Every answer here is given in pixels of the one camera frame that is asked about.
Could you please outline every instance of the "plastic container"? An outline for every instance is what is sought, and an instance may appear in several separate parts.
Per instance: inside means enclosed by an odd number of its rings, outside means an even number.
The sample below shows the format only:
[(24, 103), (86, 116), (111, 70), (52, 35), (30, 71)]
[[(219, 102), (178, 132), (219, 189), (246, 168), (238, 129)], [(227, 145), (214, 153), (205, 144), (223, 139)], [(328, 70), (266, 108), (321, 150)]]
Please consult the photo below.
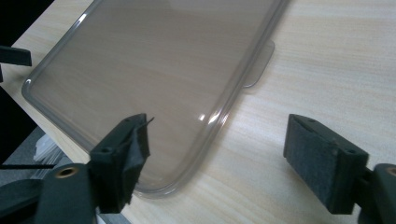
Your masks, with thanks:
[(22, 94), (87, 152), (122, 119), (155, 117), (135, 192), (163, 197), (197, 170), (240, 90), (262, 74), (285, 4), (94, 1)]

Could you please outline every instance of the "wooden table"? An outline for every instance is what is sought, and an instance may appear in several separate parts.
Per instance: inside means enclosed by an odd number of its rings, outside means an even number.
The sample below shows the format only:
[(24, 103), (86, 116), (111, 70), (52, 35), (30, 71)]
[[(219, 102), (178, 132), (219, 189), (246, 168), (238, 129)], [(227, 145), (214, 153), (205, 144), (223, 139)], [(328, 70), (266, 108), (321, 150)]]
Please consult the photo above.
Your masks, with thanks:
[[(88, 155), (21, 96), (21, 85), (92, 0), (58, 0), (14, 44), (33, 67), (3, 64), (1, 86), (75, 162)], [(396, 163), (396, 2), (291, 1), (262, 79), (236, 101), (181, 192), (133, 198), (133, 223), (356, 223), (333, 216), (282, 156), (288, 115), (317, 119), (363, 148), (369, 168)]]

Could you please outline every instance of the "dark background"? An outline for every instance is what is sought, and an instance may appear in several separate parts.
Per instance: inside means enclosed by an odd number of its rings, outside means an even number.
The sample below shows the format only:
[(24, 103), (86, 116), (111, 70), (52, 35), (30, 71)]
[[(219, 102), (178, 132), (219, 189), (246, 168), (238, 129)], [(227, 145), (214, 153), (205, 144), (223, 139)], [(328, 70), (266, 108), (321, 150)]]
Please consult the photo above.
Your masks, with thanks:
[[(0, 0), (0, 46), (11, 47), (52, 2)], [(0, 87), (0, 164), (35, 127), (36, 124)]]

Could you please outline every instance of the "table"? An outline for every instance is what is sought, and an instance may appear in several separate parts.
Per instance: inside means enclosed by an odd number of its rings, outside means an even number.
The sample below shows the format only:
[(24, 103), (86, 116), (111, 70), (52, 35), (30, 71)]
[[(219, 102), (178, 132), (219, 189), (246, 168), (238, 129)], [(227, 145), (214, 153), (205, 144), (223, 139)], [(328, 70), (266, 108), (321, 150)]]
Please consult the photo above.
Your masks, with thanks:
[[(35, 66), (92, 0), (57, 0), (14, 44), (33, 67), (2, 64), (1, 86), (74, 162), (89, 156), (21, 96)], [(396, 2), (290, 1), (261, 80), (242, 91), (205, 162), (177, 194), (134, 197), (133, 223), (356, 223), (333, 216), (282, 156), (288, 115), (319, 120), (396, 163)]]

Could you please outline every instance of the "transparent plastic lid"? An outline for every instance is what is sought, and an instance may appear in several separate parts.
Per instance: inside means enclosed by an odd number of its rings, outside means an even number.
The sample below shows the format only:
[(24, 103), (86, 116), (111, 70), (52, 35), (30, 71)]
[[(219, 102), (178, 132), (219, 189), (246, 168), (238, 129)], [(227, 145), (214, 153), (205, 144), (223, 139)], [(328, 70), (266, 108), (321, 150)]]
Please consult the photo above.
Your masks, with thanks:
[(122, 119), (155, 117), (135, 191), (162, 197), (197, 169), (284, 5), (94, 1), (28, 77), (23, 96), (87, 152)]

